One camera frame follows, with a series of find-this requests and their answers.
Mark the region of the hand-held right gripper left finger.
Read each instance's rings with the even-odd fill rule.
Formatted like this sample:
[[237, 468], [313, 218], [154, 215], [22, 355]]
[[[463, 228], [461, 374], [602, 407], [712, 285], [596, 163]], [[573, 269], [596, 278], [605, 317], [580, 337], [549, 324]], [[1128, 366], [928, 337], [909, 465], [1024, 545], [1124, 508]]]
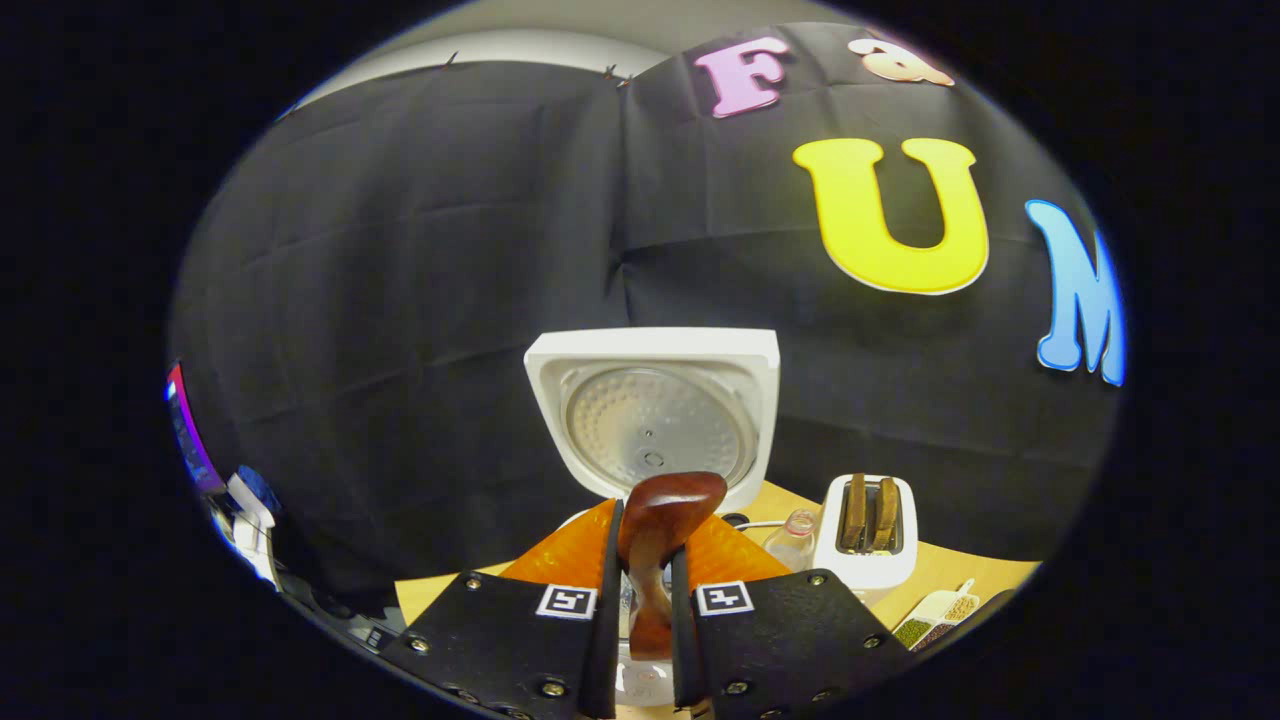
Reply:
[[396, 674], [479, 719], [613, 719], [623, 505], [607, 500], [547, 537], [534, 574], [462, 571], [381, 651]]

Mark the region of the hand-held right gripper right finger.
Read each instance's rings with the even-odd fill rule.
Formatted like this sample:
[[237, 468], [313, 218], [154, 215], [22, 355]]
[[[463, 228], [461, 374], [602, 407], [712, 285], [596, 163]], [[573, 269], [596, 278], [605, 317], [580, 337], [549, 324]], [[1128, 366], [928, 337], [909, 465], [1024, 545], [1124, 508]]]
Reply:
[[823, 717], [913, 664], [832, 571], [790, 571], [716, 516], [681, 534], [675, 696], [695, 719]]

